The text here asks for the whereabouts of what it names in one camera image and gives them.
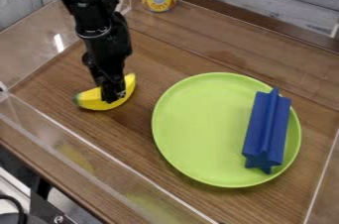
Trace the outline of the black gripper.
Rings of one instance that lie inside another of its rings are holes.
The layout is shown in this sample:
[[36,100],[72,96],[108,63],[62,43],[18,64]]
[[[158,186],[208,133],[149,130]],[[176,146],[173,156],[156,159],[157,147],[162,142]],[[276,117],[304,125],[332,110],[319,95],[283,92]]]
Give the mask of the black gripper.
[[100,86],[101,100],[112,103],[125,96],[122,69],[124,60],[132,51],[128,31],[77,31],[77,35],[85,45],[82,63],[88,67],[94,85]]

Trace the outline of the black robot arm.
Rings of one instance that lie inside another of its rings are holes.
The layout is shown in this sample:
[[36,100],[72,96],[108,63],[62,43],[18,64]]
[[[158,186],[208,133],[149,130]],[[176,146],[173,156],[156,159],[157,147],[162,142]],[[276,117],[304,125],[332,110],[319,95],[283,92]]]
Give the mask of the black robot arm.
[[126,21],[116,10],[118,0],[61,1],[84,41],[82,63],[98,87],[100,100],[110,104],[126,94],[122,70],[132,54]]

